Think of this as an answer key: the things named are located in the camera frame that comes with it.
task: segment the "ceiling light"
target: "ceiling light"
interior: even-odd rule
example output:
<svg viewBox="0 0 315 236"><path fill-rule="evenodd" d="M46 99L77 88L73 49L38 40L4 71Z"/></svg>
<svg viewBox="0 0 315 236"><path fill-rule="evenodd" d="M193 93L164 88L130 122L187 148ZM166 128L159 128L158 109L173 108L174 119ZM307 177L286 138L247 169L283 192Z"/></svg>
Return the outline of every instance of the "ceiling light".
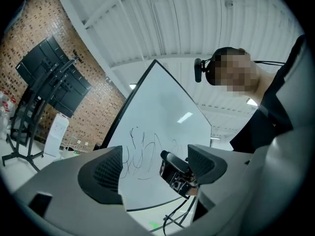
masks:
<svg viewBox="0 0 315 236"><path fill-rule="evenodd" d="M130 86L131 89L134 89L136 87L136 85L137 84L130 84L129 86Z"/></svg>
<svg viewBox="0 0 315 236"><path fill-rule="evenodd" d="M253 105L253 106L258 107L257 103L254 102L254 101L253 101L252 99L250 99L250 98L248 98L248 100L246 101L246 103L249 104L249 105Z"/></svg>
<svg viewBox="0 0 315 236"><path fill-rule="evenodd" d="M182 123L184 120L186 120L188 117L192 116L191 112L186 113L182 118L180 118L177 122Z"/></svg>

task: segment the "white corrugated ceiling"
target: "white corrugated ceiling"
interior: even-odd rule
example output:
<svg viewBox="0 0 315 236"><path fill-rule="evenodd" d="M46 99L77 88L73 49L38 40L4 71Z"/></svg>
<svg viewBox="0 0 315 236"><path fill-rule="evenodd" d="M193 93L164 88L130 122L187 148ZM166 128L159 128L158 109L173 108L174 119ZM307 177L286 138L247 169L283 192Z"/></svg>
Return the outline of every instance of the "white corrugated ceiling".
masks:
<svg viewBox="0 0 315 236"><path fill-rule="evenodd" d="M97 60L127 96L145 69L158 59L191 95L213 126L212 136L231 138L255 107L194 81L195 58L220 47L243 48L253 60L285 62L303 33L282 0L69 0L93 43ZM268 72L278 66L262 65Z"/></svg>

